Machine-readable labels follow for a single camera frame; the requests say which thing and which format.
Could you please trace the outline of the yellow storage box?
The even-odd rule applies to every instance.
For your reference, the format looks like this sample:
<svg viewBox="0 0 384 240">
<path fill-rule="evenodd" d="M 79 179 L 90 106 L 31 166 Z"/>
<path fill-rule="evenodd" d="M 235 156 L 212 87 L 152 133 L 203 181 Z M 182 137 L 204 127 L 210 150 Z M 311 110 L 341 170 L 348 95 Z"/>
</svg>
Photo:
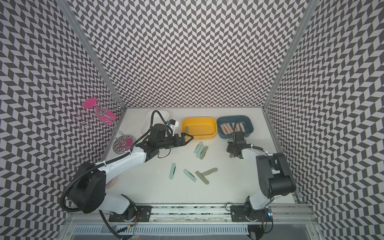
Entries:
<svg viewBox="0 0 384 240">
<path fill-rule="evenodd" d="M 217 122 L 212 117 L 186 118 L 182 122 L 182 132 L 192 135 L 194 140 L 210 140 L 218 132 Z"/>
</svg>

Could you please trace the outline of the dark teal storage box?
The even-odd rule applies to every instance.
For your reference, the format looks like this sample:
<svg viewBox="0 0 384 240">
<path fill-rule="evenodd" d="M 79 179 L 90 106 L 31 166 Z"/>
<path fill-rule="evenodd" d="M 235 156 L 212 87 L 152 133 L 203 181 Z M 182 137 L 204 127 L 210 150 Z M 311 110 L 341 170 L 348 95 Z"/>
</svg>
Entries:
<svg viewBox="0 0 384 240">
<path fill-rule="evenodd" d="M 249 137 L 254 131 L 251 119 L 244 115 L 219 117 L 217 127 L 222 139 L 231 139 L 235 131 L 243 131 L 245 137 Z"/>
</svg>

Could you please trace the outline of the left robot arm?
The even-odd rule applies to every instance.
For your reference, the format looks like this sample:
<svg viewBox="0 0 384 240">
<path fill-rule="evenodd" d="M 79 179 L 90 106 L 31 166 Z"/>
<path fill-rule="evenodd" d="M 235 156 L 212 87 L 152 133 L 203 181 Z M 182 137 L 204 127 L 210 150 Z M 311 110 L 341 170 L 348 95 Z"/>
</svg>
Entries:
<svg viewBox="0 0 384 240">
<path fill-rule="evenodd" d="M 160 124 L 154 124 L 155 115 L 160 116 Z M 166 121 L 158 110 L 154 110 L 149 129 L 126 153 L 98 164 L 81 164 L 61 195 L 61 209 L 67 213 L 110 212 L 122 215 L 127 220 L 133 219 L 136 213 L 135 202 L 124 194 L 107 193 L 107 183 L 128 169 L 148 162 L 157 156 L 160 150 L 183 147 L 194 139 L 194 136 L 187 133 L 176 134 L 174 125 L 174 120 Z"/>
</svg>

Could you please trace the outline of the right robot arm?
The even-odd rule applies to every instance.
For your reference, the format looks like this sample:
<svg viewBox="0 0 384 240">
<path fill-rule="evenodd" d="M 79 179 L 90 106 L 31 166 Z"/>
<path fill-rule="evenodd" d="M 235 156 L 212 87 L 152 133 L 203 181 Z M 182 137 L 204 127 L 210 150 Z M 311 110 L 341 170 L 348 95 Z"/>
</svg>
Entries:
<svg viewBox="0 0 384 240">
<path fill-rule="evenodd" d="M 269 204 L 297 189 L 286 156 L 283 153 L 268 154 L 262 148 L 248 144 L 242 131 L 233 133 L 233 139 L 228 141 L 227 152 L 256 164 L 259 186 L 255 194 L 246 198 L 243 206 L 230 206 L 232 221 L 271 221 L 273 214 L 268 208 Z"/>
</svg>

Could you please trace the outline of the mint fruit knife upper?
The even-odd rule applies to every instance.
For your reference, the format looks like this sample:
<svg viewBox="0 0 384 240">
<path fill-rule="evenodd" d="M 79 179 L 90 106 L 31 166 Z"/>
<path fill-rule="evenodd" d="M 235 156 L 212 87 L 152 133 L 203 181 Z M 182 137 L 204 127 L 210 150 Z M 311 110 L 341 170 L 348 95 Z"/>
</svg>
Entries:
<svg viewBox="0 0 384 240">
<path fill-rule="evenodd" d="M 194 154 L 197 154 L 197 153 L 199 152 L 199 150 L 200 150 L 200 148 L 202 147 L 202 145 L 203 145 L 203 142 L 199 142 L 199 143 L 198 143 L 197 147 L 196 147 L 195 150 L 194 150 Z"/>
</svg>

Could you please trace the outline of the mint fruit knife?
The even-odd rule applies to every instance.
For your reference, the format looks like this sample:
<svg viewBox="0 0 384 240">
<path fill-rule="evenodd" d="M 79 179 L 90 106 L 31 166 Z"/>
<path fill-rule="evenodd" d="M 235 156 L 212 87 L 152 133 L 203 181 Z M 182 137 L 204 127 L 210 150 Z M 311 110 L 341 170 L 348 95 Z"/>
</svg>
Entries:
<svg viewBox="0 0 384 240">
<path fill-rule="evenodd" d="M 201 154 L 202 154 L 204 148 L 205 148 L 204 145 L 201 145 L 201 146 L 199 147 L 199 149 L 198 149 L 198 151 L 197 151 L 197 153 L 196 153 L 196 157 L 197 157 L 197 158 L 200 158 L 200 156 L 201 156 Z"/>
<path fill-rule="evenodd" d="M 174 179 L 175 171 L 176 171 L 176 163 L 172 163 L 171 169 L 170 169 L 170 174 L 169 174 L 170 180 Z"/>
<path fill-rule="evenodd" d="M 200 150 L 200 148 L 202 147 L 202 145 L 203 145 L 203 142 L 199 142 L 199 143 L 198 143 L 197 147 L 196 147 L 195 150 L 194 150 L 194 154 L 197 154 L 197 153 L 199 152 L 199 150 Z"/>
<path fill-rule="evenodd" d="M 184 169 L 183 170 L 183 173 L 191 180 L 193 181 L 194 183 L 197 181 L 197 178 L 191 174 L 187 169 Z"/>
</svg>

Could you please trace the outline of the mint fruit knife middle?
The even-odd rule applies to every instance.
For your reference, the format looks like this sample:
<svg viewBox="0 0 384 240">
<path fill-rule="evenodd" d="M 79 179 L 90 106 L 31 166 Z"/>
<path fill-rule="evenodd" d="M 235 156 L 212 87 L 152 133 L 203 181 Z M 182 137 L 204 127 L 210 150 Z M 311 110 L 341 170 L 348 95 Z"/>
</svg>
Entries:
<svg viewBox="0 0 384 240">
<path fill-rule="evenodd" d="M 199 147 L 199 149 L 198 149 L 198 151 L 197 151 L 197 153 L 196 153 L 196 157 L 197 157 L 197 158 L 200 158 L 200 156 L 201 156 L 201 154 L 202 154 L 204 148 L 205 148 L 204 145 L 201 145 L 201 146 Z"/>
</svg>

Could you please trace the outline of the olive fruit knife angled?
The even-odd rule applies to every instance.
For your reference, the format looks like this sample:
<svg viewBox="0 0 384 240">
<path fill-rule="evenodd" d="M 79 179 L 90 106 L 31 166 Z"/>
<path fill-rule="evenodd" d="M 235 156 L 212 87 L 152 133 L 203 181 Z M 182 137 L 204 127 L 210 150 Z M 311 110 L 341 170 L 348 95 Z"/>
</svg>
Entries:
<svg viewBox="0 0 384 240">
<path fill-rule="evenodd" d="M 212 168 L 202 173 L 202 176 L 207 176 L 218 171 L 218 168 Z"/>
</svg>

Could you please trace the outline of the mint fruit knife lower left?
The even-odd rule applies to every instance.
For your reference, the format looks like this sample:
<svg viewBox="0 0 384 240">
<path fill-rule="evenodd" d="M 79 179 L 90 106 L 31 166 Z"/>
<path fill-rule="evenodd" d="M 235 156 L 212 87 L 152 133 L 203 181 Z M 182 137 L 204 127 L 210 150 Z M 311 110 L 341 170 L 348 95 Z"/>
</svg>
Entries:
<svg viewBox="0 0 384 240">
<path fill-rule="evenodd" d="M 170 180 L 174 179 L 175 171 L 176 171 L 176 163 L 172 163 L 171 169 L 170 169 L 170 174 L 169 174 Z"/>
</svg>

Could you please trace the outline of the white storage box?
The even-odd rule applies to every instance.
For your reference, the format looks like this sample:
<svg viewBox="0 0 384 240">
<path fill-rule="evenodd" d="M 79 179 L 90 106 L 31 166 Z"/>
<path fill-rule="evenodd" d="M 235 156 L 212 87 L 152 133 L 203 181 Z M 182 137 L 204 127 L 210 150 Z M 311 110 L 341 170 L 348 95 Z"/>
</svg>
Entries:
<svg viewBox="0 0 384 240">
<path fill-rule="evenodd" d="M 149 128 L 150 128 L 150 123 L 151 123 L 151 119 L 152 119 L 152 113 L 154 112 L 154 110 L 150 111 L 147 115 L 146 115 L 146 118 L 145 120 L 143 121 L 143 124 L 141 126 L 141 129 L 140 129 L 140 135 L 143 135 Z M 170 117 L 170 113 L 168 111 L 165 111 L 165 110 L 159 110 L 159 113 L 162 115 L 163 119 L 165 121 L 167 121 Z M 154 114 L 154 118 L 153 118 L 153 126 L 155 124 L 163 124 L 164 122 L 161 120 L 161 117 L 159 116 L 159 114 Z"/>
</svg>

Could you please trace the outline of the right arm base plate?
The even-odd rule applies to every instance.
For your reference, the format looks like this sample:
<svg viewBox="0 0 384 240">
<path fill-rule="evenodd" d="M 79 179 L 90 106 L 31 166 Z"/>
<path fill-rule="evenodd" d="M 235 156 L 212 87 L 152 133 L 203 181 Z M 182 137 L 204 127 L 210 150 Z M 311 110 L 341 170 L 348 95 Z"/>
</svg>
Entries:
<svg viewBox="0 0 384 240">
<path fill-rule="evenodd" d="M 230 206 L 230 213 L 232 222 L 268 222 L 273 218 L 273 214 L 270 209 L 263 208 L 260 210 L 254 210 L 251 207 L 246 208 L 244 206 Z"/>
</svg>

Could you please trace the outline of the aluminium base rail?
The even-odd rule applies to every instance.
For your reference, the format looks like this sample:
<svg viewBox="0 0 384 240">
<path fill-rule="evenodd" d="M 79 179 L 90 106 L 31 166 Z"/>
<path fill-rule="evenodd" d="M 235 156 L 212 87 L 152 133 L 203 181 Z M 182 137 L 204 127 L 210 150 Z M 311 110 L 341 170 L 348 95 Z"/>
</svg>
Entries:
<svg viewBox="0 0 384 240">
<path fill-rule="evenodd" d="M 256 225 L 257 222 L 242 222 L 236 219 L 235 213 L 230 212 L 232 204 L 152 204 L 151 211 L 141 213 L 140 218 L 147 222 L 144 225 Z M 318 221 L 313 209 L 308 204 L 269 205 L 274 219 L 274 225 L 317 225 Z"/>
</svg>

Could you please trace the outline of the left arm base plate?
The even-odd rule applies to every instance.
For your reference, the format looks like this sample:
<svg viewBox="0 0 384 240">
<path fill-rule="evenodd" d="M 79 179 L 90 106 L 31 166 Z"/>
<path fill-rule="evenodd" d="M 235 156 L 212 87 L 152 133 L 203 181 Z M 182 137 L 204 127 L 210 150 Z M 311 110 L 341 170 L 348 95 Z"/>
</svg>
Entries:
<svg viewBox="0 0 384 240">
<path fill-rule="evenodd" d="M 135 221 L 149 222 L 152 206 L 129 206 L 123 214 L 111 213 L 109 222 L 111 223 L 134 223 Z"/>
</svg>

